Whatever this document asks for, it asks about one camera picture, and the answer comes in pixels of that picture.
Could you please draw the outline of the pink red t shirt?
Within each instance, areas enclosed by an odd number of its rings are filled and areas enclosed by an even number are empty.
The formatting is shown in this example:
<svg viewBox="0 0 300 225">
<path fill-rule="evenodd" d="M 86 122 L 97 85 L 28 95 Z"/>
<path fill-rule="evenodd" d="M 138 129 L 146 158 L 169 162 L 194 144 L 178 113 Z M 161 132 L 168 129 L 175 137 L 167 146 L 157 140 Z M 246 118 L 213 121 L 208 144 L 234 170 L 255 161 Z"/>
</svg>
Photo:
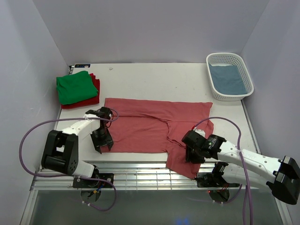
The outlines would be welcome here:
<svg viewBox="0 0 300 225">
<path fill-rule="evenodd" d="M 106 98 L 105 107 L 115 109 L 119 118 L 109 127 L 113 146 L 111 153 L 168 154 L 166 167 L 193 179 L 200 164 L 187 163 L 182 138 L 195 124 L 205 137 L 213 133 L 214 124 L 207 120 L 212 102 L 169 102 Z"/>
</svg>

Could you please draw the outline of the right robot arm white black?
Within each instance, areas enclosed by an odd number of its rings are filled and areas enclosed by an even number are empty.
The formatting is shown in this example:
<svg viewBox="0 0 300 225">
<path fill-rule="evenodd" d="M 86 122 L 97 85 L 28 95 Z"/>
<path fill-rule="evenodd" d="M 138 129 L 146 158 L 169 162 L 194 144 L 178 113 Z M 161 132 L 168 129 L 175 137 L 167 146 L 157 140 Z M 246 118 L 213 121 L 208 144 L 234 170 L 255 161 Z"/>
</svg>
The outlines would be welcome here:
<svg viewBox="0 0 300 225">
<path fill-rule="evenodd" d="M 215 159 L 212 172 L 197 178 L 202 187 L 247 185 L 268 190 L 278 200 L 296 205 L 300 196 L 300 168 L 288 156 L 283 159 L 267 157 L 249 150 L 239 150 L 223 137 L 208 138 L 194 130 L 182 138 L 186 146 L 186 161 L 204 163 Z"/>
</svg>

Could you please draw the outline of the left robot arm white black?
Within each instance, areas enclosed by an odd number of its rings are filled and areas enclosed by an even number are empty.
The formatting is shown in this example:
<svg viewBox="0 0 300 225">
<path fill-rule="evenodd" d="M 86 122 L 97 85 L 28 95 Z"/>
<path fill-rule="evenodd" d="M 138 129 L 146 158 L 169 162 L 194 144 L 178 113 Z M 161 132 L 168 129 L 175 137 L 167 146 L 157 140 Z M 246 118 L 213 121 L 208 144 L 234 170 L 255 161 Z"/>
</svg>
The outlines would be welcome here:
<svg viewBox="0 0 300 225">
<path fill-rule="evenodd" d="M 63 130 L 50 131 L 41 166 L 69 176 L 96 178 L 95 166 L 79 159 L 80 142 L 90 136 L 95 151 L 102 153 L 104 147 L 110 150 L 113 138 L 107 123 L 114 118 L 112 109 L 101 107 L 98 110 L 88 110 L 81 120 Z"/>
</svg>

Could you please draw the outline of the folded red t shirt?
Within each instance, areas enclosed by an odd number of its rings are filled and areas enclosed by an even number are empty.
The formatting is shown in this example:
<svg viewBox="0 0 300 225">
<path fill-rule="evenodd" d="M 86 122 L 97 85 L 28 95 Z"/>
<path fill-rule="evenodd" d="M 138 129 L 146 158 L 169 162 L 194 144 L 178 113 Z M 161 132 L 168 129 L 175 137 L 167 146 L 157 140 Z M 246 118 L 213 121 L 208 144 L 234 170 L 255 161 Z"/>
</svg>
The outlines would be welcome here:
<svg viewBox="0 0 300 225">
<path fill-rule="evenodd" d="M 73 104 L 68 104 L 68 105 L 61 105 L 61 109 L 74 109 L 74 108 L 79 108 L 79 107 L 84 107 L 84 106 L 89 106 L 89 105 L 97 105 L 100 102 L 100 80 L 96 78 L 96 76 L 91 73 L 89 74 L 93 85 L 97 89 L 97 95 L 95 97 L 79 101 Z"/>
</svg>

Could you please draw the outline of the folded green t shirt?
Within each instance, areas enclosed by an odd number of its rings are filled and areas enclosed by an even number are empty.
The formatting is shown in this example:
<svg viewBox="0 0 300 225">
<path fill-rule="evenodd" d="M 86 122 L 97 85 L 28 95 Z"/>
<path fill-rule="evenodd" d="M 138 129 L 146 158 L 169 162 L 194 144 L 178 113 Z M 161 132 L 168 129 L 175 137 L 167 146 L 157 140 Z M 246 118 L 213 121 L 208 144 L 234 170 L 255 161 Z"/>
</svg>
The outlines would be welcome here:
<svg viewBox="0 0 300 225">
<path fill-rule="evenodd" d="M 84 101 L 98 94 L 92 78 L 87 71 L 81 71 L 72 75 L 56 78 L 56 90 L 59 102 L 62 105 L 70 105 Z"/>
</svg>

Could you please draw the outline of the blue label sticker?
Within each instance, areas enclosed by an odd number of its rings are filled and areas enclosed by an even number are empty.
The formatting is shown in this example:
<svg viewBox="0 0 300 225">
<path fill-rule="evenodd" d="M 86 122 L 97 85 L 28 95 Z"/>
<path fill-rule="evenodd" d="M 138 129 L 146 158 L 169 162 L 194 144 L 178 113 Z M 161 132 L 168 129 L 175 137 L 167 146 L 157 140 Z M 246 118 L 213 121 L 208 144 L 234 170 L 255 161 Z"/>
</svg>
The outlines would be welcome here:
<svg viewBox="0 0 300 225">
<path fill-rule="evenodd" d="M 75 68 L 90 68 L 90 64 L 75 64 Z"/>
</svg>

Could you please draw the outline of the blue t shirt in basket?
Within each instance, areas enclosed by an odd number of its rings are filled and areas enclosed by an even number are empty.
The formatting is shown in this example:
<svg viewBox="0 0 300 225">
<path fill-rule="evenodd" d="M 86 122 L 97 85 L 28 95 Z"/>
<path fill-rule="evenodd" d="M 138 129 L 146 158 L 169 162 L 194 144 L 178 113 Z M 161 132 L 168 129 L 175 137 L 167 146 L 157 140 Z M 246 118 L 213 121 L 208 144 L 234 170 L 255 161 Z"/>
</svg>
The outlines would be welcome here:
<svg viewBox="0 0 300 225">
<path fill-rule="evenodd" d="M 212 66 L 209 64 L 209 69 L 214 87 L 221 94 L 244 95 L 248 93 L 237 66 Z"/>
</svg>

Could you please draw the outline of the white plastic basket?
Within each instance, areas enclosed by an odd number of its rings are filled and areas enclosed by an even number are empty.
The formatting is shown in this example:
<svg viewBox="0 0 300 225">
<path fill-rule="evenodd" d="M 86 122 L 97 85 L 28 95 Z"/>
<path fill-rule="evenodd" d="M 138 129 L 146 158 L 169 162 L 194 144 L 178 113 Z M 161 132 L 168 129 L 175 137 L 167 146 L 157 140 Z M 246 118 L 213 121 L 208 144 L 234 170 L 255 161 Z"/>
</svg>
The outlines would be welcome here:
<svg viewBox="0 0 300 225">
<path fill-rule="evenodd" d="M 254 92 L 244 60 L 235 53 L 217 52 L 206 57 L 210 89 L 219 101 L 239 101 Z"/>
</svg>

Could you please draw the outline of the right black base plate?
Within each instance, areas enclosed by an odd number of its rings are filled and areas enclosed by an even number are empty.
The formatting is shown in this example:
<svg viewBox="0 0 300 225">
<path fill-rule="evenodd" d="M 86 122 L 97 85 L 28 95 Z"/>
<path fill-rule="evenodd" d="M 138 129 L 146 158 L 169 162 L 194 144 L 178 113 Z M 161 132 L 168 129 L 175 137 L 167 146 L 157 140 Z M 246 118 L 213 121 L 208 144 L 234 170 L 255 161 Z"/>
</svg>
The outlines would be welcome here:
<svg viewBox="0 0 300 225">
<path fill-rule="evenodd" d="M 195 177 L 198 187 L 204 188 L 231 188 L 238 187 L 236 183 L 228 183 L 220 174 L 215 173 L 198 173 Z"/>
</svg>

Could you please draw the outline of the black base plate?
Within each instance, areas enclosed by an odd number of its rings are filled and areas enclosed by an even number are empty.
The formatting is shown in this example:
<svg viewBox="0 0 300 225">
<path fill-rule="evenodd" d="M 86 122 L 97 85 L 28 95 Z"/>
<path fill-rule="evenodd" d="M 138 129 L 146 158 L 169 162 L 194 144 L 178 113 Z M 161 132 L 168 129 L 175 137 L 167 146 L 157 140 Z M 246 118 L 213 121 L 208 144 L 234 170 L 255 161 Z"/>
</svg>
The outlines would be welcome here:
<svg viewBox="0 0 300 225">
<path fill-rule="evenodd" d="M 198 173 L 195 177 L 198 187 L 204 188 L 231 188 L 238 187 L 236 183 L 228 183 L 220 174 L 215 173 Z"/>
<path fill-rule="evenodd" d="M 74 178 L 72 187 L 73 188 L 111 188 L 112 186 L 104 181 L 99 181 L 98 179 L 106 180 L 113 184 L 114 174 L 113 173 L 100 173 L 97 180 L 87 180 L 83 178 Z"/>
</svg>

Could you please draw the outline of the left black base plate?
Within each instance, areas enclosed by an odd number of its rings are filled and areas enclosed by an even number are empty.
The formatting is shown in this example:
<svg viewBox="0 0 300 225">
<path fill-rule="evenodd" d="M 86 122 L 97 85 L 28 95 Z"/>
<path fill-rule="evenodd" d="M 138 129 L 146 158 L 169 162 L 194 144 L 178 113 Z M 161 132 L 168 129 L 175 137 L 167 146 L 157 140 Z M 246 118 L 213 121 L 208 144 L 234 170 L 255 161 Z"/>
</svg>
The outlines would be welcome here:
<svg viewBox="0 0 300 225">
<path fill-rule="evenodd" d="M 99 181 L 98 179 L 106 180 L 113 184 L 114 174 L 113 173 L 100 173 L 97 180 L 87 180 L 83 178 L 74 178 L 72 187 L 73 188 L 111 188 L 112 186 L 104 181 Z"/>
</svg>

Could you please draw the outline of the aluminium frame rail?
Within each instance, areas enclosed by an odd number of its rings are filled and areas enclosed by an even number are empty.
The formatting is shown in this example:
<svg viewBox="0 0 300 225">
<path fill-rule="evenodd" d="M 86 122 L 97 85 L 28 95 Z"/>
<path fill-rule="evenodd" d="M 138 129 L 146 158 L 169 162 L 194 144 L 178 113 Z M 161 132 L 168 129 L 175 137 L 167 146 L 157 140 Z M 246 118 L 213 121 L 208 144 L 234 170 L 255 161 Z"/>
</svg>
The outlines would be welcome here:
<svg viewBox="0 0 300 225">
<path fill-rule="evenodd" d="M 216 162 L 204 163 L 200 166 L 197 178 L 212 172 Z M 189 179 L 165 167 L 165 163 L 96 163 L 100 173 L 113 173 L 113 184 L 117 190 L 196 190 L 218 189 L 215 185 L 203 186 L 196 180 Z M 270 191 L 262 176 L 248 170 L 251 188 Z M 244 170 L 240 166 L 231 165 L 225 168 L 224 179 L 230 183 L 245 185 Z M 73 177 L 34 178 L 31 188 L 34 190 L 68 190 L 73 188 Z"/>
</svg>

